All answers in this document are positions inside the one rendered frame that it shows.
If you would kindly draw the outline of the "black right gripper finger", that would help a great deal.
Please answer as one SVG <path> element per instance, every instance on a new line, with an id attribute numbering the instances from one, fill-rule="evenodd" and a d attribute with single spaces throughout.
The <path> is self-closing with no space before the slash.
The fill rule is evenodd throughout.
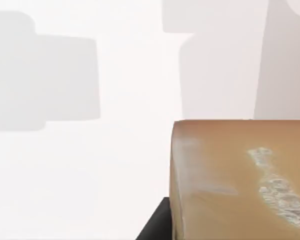
<path id="1" fill-rule="evenodd" d="M 164 197 L 135 240 L 172 240 L 169 197 Z"/>

